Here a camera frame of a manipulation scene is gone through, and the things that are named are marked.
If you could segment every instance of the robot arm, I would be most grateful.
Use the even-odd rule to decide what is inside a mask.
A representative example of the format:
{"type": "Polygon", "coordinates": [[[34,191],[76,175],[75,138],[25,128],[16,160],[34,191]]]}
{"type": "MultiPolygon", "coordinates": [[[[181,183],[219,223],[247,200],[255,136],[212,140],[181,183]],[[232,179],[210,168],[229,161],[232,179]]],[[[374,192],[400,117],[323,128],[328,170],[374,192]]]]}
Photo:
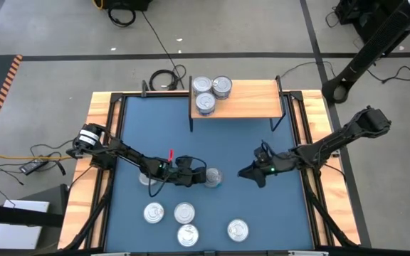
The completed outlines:
{"type": "Polygon", "coordinates": [[[238,176],[254,180],[259,188],[266,185],[266,176],[279,174],[293,169],[319,169],[325,164],[332,152],[360,137],[377,138],[386,134],[391,122],[381,110],[368,106],[358,112],[341,129],[331,133],[318,142],[301,145],[287,152],[275,153],[266,142],[254,150],[256,160],[240,170],[238,176]]]}
{"type": "Polygon", "coordinates": [[[73,148],[66,153],[75,158],[81,158],[84,154],[90,154],[91,166],[102,169],[115,169],[115,159],[121,159],[137,166],[148,178],[173,183],[177,186],[190,187],[196,183],[205,183],[206,164],[191,169],[192,159],[190,156],[179,156],[175,160],[177,167],[173,167],[171,153],[170,159],[144,156],[132,147],[124,144],[121,139],[115,138],[105,127],[98,124],[85,124],[78,136],[73,140],[73,148]],[[110,139],[109,145],[100,143],[101,135],[110,139]]]}

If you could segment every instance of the wooden shelf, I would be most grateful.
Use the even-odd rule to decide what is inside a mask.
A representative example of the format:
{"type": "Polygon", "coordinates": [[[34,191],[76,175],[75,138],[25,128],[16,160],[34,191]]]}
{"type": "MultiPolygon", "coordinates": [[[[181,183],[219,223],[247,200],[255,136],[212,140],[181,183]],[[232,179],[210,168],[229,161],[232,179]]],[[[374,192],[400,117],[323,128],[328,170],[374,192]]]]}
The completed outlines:
{"type": "Polygon", "coordinates": [[[191,118],[271,118],[282,117],[276,80],[232,80],[232,91],[226,100],[216,100],[212,115],[202,116],[191,95],[191,118]]]}

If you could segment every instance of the black pole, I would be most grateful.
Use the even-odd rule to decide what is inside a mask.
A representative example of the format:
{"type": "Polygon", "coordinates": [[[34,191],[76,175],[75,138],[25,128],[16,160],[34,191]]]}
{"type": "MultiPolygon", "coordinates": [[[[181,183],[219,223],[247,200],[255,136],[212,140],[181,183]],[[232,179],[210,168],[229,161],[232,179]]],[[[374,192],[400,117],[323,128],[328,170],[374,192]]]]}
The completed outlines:
{"type": "Polygon", "coordinates": [[[0,206],[0,223],[4,224],[61,228],[63,219],[60,214],[0,206]]]}
{"type": "Polygon", "coordinates": [[[349,65],[337,77],[322,84],[325,99],[330,103],[345,102],[355,82],[409,27],[410,0],[405,0],[376,30],[349,65]]]}

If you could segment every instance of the red object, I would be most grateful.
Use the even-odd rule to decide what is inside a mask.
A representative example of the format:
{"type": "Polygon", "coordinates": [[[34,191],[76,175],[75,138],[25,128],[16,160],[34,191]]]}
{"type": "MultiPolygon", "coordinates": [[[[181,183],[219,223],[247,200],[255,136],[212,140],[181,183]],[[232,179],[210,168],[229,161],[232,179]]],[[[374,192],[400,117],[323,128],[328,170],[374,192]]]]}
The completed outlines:
{"type": "Polygon", "coordinates": [[[174,150],[170,149],[169,162],[172,161],[173,158],[174,158],[174,150]]]}

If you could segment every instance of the stack of cans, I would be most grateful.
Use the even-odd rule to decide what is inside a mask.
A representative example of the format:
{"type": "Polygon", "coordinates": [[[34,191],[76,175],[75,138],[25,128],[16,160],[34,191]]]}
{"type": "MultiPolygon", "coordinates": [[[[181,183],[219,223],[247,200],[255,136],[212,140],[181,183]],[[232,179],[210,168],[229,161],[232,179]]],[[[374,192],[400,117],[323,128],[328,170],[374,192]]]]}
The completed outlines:
{"type": "Polygon", "coordinates": [[[192,91],[196,96],[204,92],[211,92],[210,78],[204,76],[194,78],[194,81],[192,81],[192,91]]]}
{"type": "Polygon", "coordinates": [[[215,105],[216,100],[214,96],[209,92],[201,93],[196,98],[197,111],[203,116],[209,116],[213,114],[215,105]]]}
{"type": "Polygon", "coordinates": [[[225,100],[231,94],[232,80],[226,76],[218,76],[213,80],[213,94],[218,100],[225,100]]]}
{"type": "Polygon", "coordinates": [[[199,76],[192,81],[192,90],[196,96],[196,108],[199,114],[209,116],[214,113],[216,99],[225,100],[231,94],[232,80],[218,76],[211,81],[199,76]]]}

